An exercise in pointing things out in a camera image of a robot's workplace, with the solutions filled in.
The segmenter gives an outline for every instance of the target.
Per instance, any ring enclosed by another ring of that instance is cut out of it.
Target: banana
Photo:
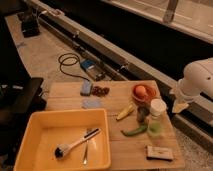
[[[118,115],[116,120],[119,121],[123,118],[125,118],[126,116],[128,116],[131,112],[134,111],[134,105],[131,103],[129,106],[125,107]]]

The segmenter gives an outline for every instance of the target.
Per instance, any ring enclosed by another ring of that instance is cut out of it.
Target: blue object
[[[89,96],[92,89],[92,83],[90,81],[84,80],[80,94],[82,96]]]

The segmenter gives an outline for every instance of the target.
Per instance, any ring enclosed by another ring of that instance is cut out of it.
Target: jar lid
[[[150,103],[150,113],[159,116],[166,111],[166,103],[162,99],[153,99]]]

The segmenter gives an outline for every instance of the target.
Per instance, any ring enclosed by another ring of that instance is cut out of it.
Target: white brush handle
[[[100,132],[100,129],[97,129],[96,132],[92,133],[91,135],[87,136],[86,138],[85,138],[85,137],[82,137],[82,138],[78,139],[77,141],[75,141],[75,142],[69,144],[69,150],[71,150],[71,149],[74,148],[75,146],[77,146],[77,145],[83,143],[84,141],[86,141],[86,140],[88,140],[88,139],[94,137],[94,136],[97,135],[99,132]]]
[[[77,145],[83,143],[85,141],[85,138],[80,138],[77,141],[69,144],[69,150],[73,149],[74,147],[76,147]]]

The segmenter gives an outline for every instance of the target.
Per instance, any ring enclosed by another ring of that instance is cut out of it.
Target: yellow plastic tray
[[[87,128],[101,132],[89,140],[88,164],[83,165],[85,143],[57,160],[58,144],[72,143]],[[111,164],[107,114],[104,109],[44,111],[31,115],[16,159],[15,171],[104,170]]]

